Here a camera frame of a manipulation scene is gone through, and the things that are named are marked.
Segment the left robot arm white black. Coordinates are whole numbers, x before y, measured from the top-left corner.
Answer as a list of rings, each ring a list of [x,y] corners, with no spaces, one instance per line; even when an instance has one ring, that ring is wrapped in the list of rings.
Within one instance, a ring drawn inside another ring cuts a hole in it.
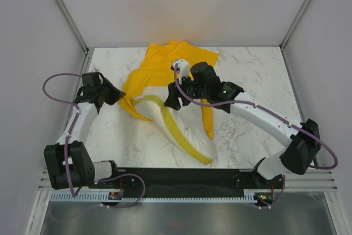
[[[73,107],[68,124],[55,144],[47,145],[44,158],[51,186],[55,190],[69,189],[76,197],[83,187],[101,181],[109,188],[120,182],[112,160],[93,162],[86,147],[86,139],[95,119],[104,105],[114,105],[125,96],[102,73],[89,72],[79,76],[82,86],[74,101],[57,99],[47,91],[51,100]]]

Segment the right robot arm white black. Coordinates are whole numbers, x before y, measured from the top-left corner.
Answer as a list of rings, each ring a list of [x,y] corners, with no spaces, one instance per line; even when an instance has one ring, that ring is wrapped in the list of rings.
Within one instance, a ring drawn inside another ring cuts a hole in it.
[[[274,177],[291,172],[303,175],[313,162],[321,145],[316,122],[299,122],[259,103],[244,89],[222,81],[206,62],[190,66],[184,59],[172,63],[174,82],[168,85],[165,106],[176,111],[190,103],[213,107],[241,117],[274,137],[284,147],[273,156],[260,160],[251,174],[254,186],[264,188]]]

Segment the white pillow yellow piping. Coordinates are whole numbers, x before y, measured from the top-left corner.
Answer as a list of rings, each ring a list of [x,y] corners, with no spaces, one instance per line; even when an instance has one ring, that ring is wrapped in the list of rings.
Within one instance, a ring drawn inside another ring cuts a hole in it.
[[[174,110],[164,105],[165,86],[148,86],[131,102],[136,112],[151,120],[168,141],[203,165],[218,158],[214,137],[213,110],[190,105]]]

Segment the yellow pillowcase with logo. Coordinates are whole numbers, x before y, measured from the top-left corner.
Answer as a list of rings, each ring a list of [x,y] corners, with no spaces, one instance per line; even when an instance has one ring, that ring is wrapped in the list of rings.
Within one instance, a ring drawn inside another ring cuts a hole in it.
[[[179,58],[188,61],[191,66],[198,62],[207,62],[215,66],[218,54],[193,46],[186,41],[171,40],[166,45],[150,44],[144,60],[128,75],[123,85],[126,95],[119,100],[121,108],[133,117],[146,121],[146,117],[137,113],[132,100],[140,96],[146,87],[167,86],[172,83],[174,75],[170,67]]]

